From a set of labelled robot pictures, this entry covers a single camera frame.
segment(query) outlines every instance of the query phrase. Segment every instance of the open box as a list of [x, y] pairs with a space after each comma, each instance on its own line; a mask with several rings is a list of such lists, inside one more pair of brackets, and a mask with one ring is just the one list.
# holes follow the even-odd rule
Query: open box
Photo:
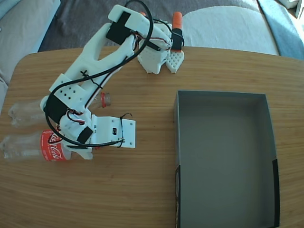
[[278, 165], [266, 95], [178, 91], [174, 119], [177, 227], [278, 227]]

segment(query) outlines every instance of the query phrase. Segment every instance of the red bottle label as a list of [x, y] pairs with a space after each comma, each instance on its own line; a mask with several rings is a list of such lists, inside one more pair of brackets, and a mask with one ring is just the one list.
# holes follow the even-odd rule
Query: red bottle label
[[45, 130], [41, 134], [40, 147], [43, 157], [47, 161], [65, 161], [63, 155], [60, 137], [52, 130]]

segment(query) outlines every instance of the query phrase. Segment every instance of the plastic bottle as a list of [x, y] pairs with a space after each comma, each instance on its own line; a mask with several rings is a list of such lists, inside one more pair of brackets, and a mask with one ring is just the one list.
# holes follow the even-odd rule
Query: plastic bottle
[[[11, 124], [14, 127], [22, 128], [46, 122], [45, 113], [40, 108], [41, 99], [16, 102], [9, 110], [9, 116], [12, 118]], [[94, 98], [89, 106], [91, 111], [111, 105], [110, 94], [101, 93], [100, 96]]]
[[8, 135], [0, 143], [0, 151], [8, 162], [70, 160], [72, 152], [65, 149], [60, 142], [56, 143], [58, 139], [51, 130], [28, 135]]

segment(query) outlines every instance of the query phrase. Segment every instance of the coca-cola bottle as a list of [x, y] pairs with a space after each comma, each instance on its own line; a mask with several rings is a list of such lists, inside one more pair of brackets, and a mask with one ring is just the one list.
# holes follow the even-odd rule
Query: coca-cola bottle
[[66, 161], [72, 152], [61, 144], [52, 130], [32, 134], [7, 135], [0, 143], [4, 159], [11, 162], [21, 160]]

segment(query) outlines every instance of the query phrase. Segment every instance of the white cushion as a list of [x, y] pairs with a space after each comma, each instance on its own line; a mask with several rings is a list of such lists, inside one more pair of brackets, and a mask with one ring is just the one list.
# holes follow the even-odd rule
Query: white cushion
[[2, 106], [3, 106], [3, 102], [4, 102], [4, 98], [5, 98], [7, 90], [8, 90], [8, 86], [0, 78], [0, 114], [1, 114]]
[[299, 0], [279, 0], [287, 9], [291, 9], [297, 6]]
[[235, 6], [199, 9], [183, 16], [186, 46], [223, 48], [278, 55], [264, 17]]
[[0, 20], [0, 76], [6, 84], [45, 32], [55, 1], [22, 0]]
[[21, 0], [0, 0], [0, 20], [3, 16], [13, 8]]

